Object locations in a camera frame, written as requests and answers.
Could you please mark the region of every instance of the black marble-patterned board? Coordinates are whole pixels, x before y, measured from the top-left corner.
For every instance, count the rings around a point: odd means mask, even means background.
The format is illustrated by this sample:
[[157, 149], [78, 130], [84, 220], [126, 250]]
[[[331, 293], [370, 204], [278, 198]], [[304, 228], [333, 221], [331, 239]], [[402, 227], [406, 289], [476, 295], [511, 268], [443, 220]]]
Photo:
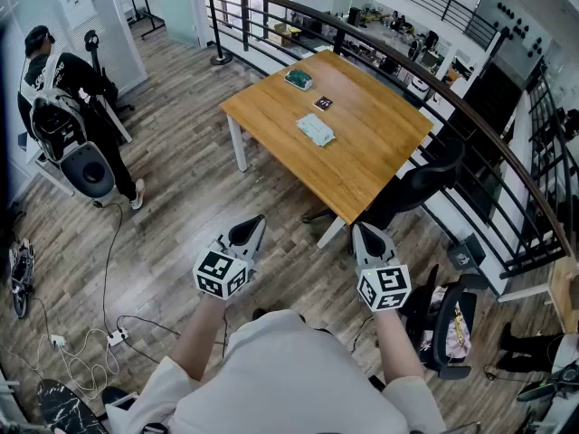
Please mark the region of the black marble-patterned board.
[[96, 415], [64, 384], [42, 380], [38, 384], [38, 403], [44, 420], [66, 434], [107, 434]]

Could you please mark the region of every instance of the stanchion base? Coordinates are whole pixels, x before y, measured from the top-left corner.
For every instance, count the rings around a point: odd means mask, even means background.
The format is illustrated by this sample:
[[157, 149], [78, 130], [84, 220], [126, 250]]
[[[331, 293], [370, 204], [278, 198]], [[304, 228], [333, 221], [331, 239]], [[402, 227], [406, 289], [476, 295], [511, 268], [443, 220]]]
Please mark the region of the stanchion base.
[[213, 66], [222, 66], [223, 64], [227, 64], [232, 59], [233, 59], [233, 57], [231, 54], [224, 53], [222, 58], [219, 58], [219, 55], [212, 56], [211, 60], [209, 60], [209, 62]]

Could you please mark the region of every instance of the black t-shirt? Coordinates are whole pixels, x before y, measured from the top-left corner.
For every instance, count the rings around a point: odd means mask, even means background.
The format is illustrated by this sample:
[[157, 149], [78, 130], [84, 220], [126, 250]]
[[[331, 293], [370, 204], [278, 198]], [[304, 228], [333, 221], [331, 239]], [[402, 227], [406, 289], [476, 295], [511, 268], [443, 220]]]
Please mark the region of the black t-shirt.
[[[24, 81], [37, 90], [44, 86], [43, 70], [47, 60], [48, 55], [37, 56], [31, 60], [28, 72], [24, 76]], [[89, 95], [99, 95], [103, 91], [102, 80], [97, 72], [92, 69], [90, 64], [72, 53], [62, 53], [59, 57], [54, 71], [54, 83], [52, 86], [66, 91], [77, 101], [80, 101], [78, 95], [80, 89], [83, 89]], [[18, 92], [18, 109], [29, 134], [31, 133], [31, 108], [31, 104]]]

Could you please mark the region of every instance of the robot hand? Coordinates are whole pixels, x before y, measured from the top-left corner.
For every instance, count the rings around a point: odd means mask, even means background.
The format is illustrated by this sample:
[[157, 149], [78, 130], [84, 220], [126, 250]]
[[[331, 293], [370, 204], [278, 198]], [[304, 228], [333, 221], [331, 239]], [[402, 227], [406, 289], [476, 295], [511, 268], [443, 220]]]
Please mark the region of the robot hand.
[[358, 294], [373, 312], [401, 307], [410, 296], [410, 275], [392, 239], [364, 222], [354, 225], [352, 239]]
[[263, 215], [229, 222], [195, 262], [197, 288], [223, 300], [237, 293], [249, 281], [265, 225]]

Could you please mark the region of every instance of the white table leg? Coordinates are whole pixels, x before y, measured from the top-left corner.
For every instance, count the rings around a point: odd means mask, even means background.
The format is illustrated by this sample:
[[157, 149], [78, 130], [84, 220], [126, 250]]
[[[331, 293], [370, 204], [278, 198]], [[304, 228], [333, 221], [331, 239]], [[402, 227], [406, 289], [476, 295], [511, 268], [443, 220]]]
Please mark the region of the white table leg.
[[229, 131], [232, 134], [233, 149], [235, 150], [237, 166], [239, 167], [239, 170], [245, 172], [247, 170], [247, 163], [245, 162], [245, 153], [243, 152], [242, 131], [239, 128], [237, 121], [229, 114], [227, 115], [227, 123], [229, 124]]
[[110, 120], [112, 120], [113, 124], [115, 124], [115, 127], [119, 129], [119, 132], [127, 140], [127, 143], [132, 143], [133, 138], [131, 137], [131, 135], [128, 134], [128, 131], [122, 125], [119, 118], [117, 118], [117, 115], [115, 114], [115, 111], [113, 110], [113, 108], [110, 107], [110, 104], [104, 99], [104, 97], [99, 96], [99, 99], [100, 99], [100, 102], [102, 103], [102, 105], [107, 110], [107, 114], [109, 115]]
[[58, 181], [58, 179], [54, 178], [52, 175], [50, 175], [41, 165], [39, 165], [37, 162], [34, 163], [34, 165], [36, 165], [36, 168], [38, 170], [38, 173], [40, 175], [42, 175], [46, 180], [48, 180], [49, 182], [51, 182], [54, 186], [56, 186], [57, 188], [59, 188], [60, 190], [64, 191], [65, 193], [67, 193], [69, 196], [73, 196], [74, 195], [74, 191], [71, 190], [70, 188], [68, 188], [66, 185], [62, 184], [61, 182]]
[[549, 290], [548, 283], [539, 286], [533, 286], [532, 288], [522, 289], [515, 293], [503, 294], [498, 298], [498, 302], [508, 302], [509, 300], [522, 299], [523, 297], [534, 296], [536, 294], [546, 293]]
[[344, 225], [346, 225], [346, 223], [338, 215], [338, 217], [336, 217], [336, 219], [326, 230], [324, 235], [319, 239], [318, 248], [322, 249], [324, 246], [326, 246], [329, 243], [329, 241], [332, 238], [334, 238], [340, 230], [342, 230], [342, 227], [344, 227]]

